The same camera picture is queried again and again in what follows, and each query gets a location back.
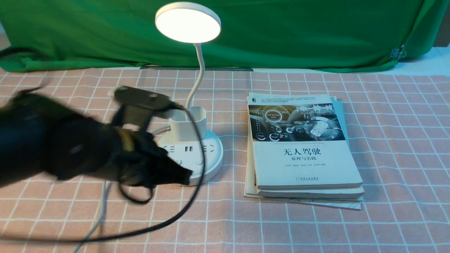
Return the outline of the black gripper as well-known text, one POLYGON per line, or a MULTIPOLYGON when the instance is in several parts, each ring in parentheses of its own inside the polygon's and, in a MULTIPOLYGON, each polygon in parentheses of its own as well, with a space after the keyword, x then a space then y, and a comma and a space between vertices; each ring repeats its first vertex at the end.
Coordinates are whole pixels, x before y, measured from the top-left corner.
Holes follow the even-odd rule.
POLYGON ((126 186, 189 185, 192 171, 182 167, 159 147, 146 131, 113 128, 119 148, 111 156, 111 178, 126 186))

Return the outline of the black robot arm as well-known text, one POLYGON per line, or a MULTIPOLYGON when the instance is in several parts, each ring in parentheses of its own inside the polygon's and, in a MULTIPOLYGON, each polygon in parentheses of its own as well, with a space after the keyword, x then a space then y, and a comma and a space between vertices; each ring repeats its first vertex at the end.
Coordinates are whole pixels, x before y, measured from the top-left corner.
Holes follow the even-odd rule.
POLYGON ((182 107, 137 88, 118 88, 114 100, 120 107, 103 123, 34 90, 17 93, 1 108, 1 187, 40 173, 58 181, 87 175, 126 186, 188 185, 192 171, 146 131, 153 117, 182 107))

